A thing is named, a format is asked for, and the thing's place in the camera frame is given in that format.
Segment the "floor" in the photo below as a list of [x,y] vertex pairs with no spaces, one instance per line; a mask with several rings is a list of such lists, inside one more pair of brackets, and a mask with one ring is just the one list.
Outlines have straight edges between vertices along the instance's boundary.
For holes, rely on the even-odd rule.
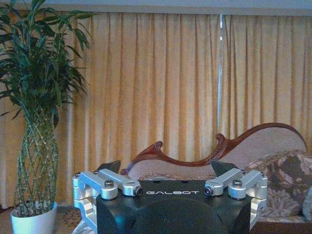
[[[8,209],[0,213],[0,233],[11,234],[12,224],[10,213],[11,209]],[[55,234],[71,234],[75,227],[81,220],[80,210],[73,207],[58,207],[57,217],[55,222]]]

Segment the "screw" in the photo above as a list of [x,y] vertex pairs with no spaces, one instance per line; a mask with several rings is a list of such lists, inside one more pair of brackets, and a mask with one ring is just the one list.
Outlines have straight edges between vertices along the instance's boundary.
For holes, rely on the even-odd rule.
[[104,186],[105,188],[112,188],[114,186],[114,181],[111,180],[111,179],[107,179],[105,182],[104,182]]
[[212,187],[206,187],[204,188],[204,192],[207,196],[212,196],[214,194],[214,190]]
[[233,180],[233,186],[235,187],[242,187],[243,182],[240,179]]
[[140,196],[143,192],[143,189],[141,187],[136,187],[134,192],[136,196]]

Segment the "plant pot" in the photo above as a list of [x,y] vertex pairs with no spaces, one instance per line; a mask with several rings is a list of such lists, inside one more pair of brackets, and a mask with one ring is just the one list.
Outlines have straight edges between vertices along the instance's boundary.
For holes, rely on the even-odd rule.
[[17,217],[16,210],[11,212],[14,234],[52,234],[58,204],[54,202],[53,209],[37,216]]

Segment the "upholstered backrest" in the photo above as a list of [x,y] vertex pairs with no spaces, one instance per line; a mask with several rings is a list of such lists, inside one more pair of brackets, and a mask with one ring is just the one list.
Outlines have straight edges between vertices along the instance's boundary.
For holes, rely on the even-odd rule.
[[214,171],[211,165],[187,167],[158,159],[140,161],[133,166],[128,174],[131,179],[150,179],[158,176],[180,180],[209,179],[212,175],[214,175]]
[[291,149],[307,151],[304,141],[296,132],[288,128],[265,128],[248,136],[220,161],[243,168],[265,155]]

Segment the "yellow curtain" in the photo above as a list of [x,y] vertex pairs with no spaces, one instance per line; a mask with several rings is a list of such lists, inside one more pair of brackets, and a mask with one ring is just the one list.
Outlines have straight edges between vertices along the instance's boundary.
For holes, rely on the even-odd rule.
[[[186,161],[215,146],[219,16],[103,13],[84,21],[87,95],[74,96],[56,129],[57,202],[72,201],[72,176],[120,159],[122,168],[157,140]],[[12,109],[8,100],[3,111]],[[0,118],[0,203],[13,205],[23,117]]]
[[312,152],[312,17],[225,16],[220,132],[296,128]]

